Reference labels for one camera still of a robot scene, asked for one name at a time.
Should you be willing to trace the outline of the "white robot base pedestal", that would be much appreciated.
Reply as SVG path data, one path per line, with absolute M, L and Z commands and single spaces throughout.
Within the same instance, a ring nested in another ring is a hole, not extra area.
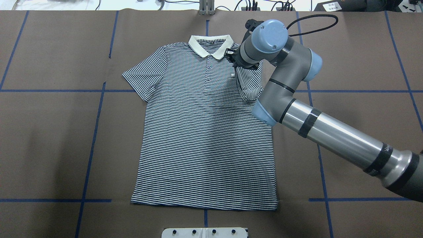
M 243 227 L 166 228 L 162 238 L 249 238 Z

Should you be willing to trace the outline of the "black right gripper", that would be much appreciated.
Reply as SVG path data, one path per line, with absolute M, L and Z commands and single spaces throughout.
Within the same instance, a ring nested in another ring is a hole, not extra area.
M 227 48 L 225 50 L 225 57 L 232 63 L 234 68 L 242 67 L 243 69 L 257 70 L 260 61 L 256 61 L 253 57 L 248 55 L 250 53 L 257 53 L 254 46 L 239 46 L 236 50 Z

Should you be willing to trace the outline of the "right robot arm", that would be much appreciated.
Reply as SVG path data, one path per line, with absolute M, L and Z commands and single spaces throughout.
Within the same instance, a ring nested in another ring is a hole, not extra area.
M 280 123 L 344 158 L 389 191 L 413 201 L 423 200 L 422 155 L 400 151 L 296 98 L 300 82 L 312 80 L 321 70 L 322 58 L 289 36 L 279 20 L 245 23 L 240 47 L 226 50 L 235 66 L 257 70 L 263 60 L 275 66 L 255 102 L 252 115 L 271 127 Z

